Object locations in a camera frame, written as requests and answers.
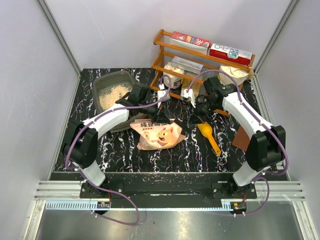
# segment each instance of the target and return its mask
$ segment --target white wall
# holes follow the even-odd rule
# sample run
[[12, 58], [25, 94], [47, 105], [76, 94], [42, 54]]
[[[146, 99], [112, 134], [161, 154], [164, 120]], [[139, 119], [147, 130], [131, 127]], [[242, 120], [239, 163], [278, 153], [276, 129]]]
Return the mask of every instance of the white wall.
[[320, 3], [301, 1], [258, 73], [274, 123], [286, 130], [289, 172], [320, 234]]
[[46, 0], [81, 68], [151, 67], [160, 29], [256, 54], [290, 0]]
[[77, 75], [35, 0], [0, 3], [0, 239], [23, 234]]

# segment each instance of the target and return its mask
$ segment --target yellow scoop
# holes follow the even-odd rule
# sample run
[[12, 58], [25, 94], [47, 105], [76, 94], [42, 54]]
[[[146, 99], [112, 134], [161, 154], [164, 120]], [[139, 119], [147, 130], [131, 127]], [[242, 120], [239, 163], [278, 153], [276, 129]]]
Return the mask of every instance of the yellow scoop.
[[209, 125], [209, 123], [206, 122], [198, 124], [198, 128], [201, 134], [209, 140], [211, 146], [213, 147], [213, 150], [215, 151], [215, 154], [220, 155], [221, 150], [218, 144], [216, 143], [214, 137], [212, 136], [212, 127]]

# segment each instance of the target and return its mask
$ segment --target black and white marble surface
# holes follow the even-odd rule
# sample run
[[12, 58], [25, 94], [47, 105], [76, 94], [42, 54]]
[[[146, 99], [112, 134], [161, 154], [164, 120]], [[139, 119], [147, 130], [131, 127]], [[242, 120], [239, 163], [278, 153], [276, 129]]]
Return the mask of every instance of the black and white marble surface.
[[[85, 120], [96, 115], [92, 95], [92, 85], [96, 78], [116, 72], [121, 68], [84, 69], [69, 119]], [[134, 78], [148, 86], [155, 77], [151, 68], [125, 68]], [[253, 87], [246, 81], [243, 96], [259, 112]], [[171, 98], [164, 103], [165, 113], [170, 118], [187, 119], [190, 115], [188, 103]], [[132, 129], [108, 132], [99, 140], [97, 162], [105, 172], [234, 172], [245, 162], [245, 153], [232, 146], [239, 128], [233, 116], [217, 113], [209, 116], [213, 137], [221, 149], [217, 156], [209, 141], [194, 126], [186, 139], [170, 149], [143, 151], [137, 149], [140, 135]], [[65, 157], [60, 153], [55, 164], [55, 172], [67, 172]]]

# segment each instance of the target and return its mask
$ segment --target gray tray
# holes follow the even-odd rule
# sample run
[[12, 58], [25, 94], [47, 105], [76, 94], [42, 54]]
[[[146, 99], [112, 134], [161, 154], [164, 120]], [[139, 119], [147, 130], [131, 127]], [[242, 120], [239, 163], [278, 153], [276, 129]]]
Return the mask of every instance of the gray tray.
[[[93, 81], [92, 95], [93, 95], [93, 102], [94, 102], [94, 106], [97, 114], [101, 114], [102, 112], [104, 112], [99, 101], [99, 95], [101, 94], [101, 92], [112, 86], [125, 84], [125, 83], [133, 87], [133, 85], [137, 83], [137, 81], [131, 76], [131, 74], [128, 71], [124, 71], [124, 70], [106, 74], [102, 77], [96, 78]], [[115, 132], [120, 132], [120, 131], [130, 129], [130, 123], [133, 123], [136, 119], [144, 119], [145, 117], [146, 117], [145, 114], [139, 113], [136, 116], [129, 117], [129, 120], [118, 124], [117, 126], [112, 128], [110, 131], [115, 133]]]

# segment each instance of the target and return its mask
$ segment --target red box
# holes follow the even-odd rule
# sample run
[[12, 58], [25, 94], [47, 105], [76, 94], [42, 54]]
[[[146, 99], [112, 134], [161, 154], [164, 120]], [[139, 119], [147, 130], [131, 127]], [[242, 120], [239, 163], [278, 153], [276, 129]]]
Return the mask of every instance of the red box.
[[229, 60], [234, 63], [249, 65], [252, 52], [213, 43], [210, 48], [209, 55], [220, 59]]
[[170, 36], [170, 44], [207, 54], [211, 41], [174, 31]]

